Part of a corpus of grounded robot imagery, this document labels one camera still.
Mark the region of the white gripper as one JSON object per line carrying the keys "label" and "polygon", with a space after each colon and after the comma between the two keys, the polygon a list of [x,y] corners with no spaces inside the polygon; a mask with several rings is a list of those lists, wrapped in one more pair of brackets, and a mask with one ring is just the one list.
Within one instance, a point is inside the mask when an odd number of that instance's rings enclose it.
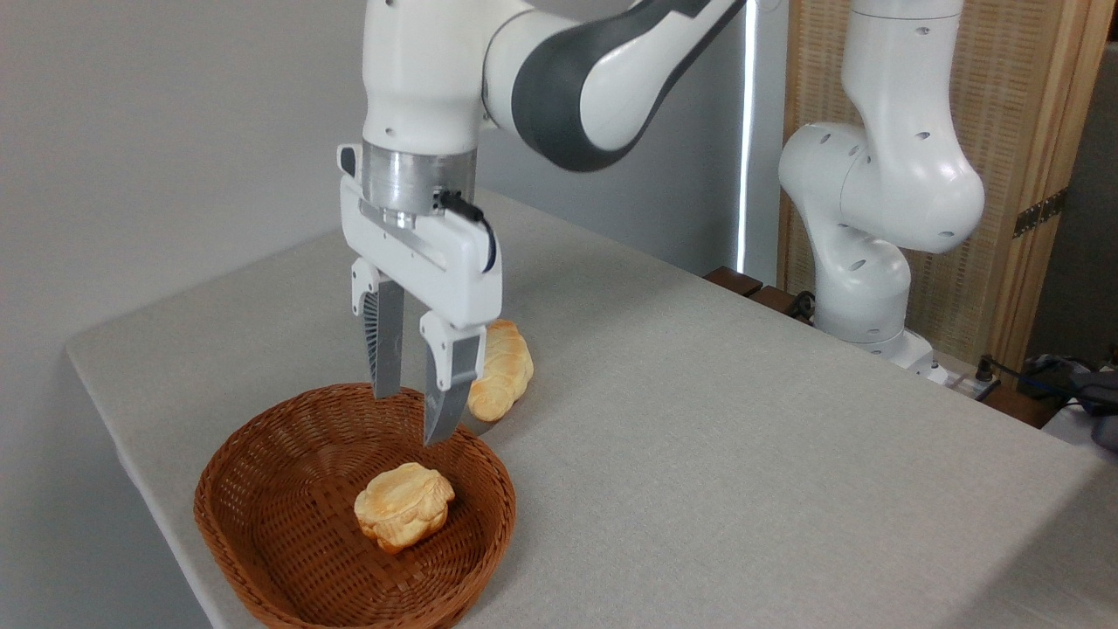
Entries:
{"label": "white gripper", "polygon": [[470,389],[483,373],[486,326],[502,307],[496,239],[479,220],[442,204],[473,201],[476,155],[419,155],[372,146],[338,147],[341,223],[356,255],[353,315],[362,322],[375,397],[402,390],[406,292],[428,307],[424,446],[458,430]]}

